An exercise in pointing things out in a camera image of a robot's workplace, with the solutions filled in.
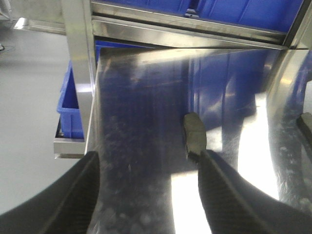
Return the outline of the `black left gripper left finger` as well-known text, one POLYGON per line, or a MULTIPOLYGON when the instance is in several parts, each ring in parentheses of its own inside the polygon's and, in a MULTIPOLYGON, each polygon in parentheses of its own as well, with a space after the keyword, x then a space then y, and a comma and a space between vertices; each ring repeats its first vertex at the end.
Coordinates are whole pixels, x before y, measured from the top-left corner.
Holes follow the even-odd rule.
POLYGON ((98 153, 88 152, 62 177, 28 201, 1 214, 2 234, 85 234, 100 184, 98 153))

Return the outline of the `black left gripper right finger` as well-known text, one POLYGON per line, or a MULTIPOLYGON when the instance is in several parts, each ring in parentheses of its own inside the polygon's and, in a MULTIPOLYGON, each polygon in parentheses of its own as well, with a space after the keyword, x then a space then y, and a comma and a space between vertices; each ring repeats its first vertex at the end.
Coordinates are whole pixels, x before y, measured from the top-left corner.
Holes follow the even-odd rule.
POLYGON ((262 192, 211 150, 198 159, 198 188, 214 234, 310 234, 312 218, 262 192))

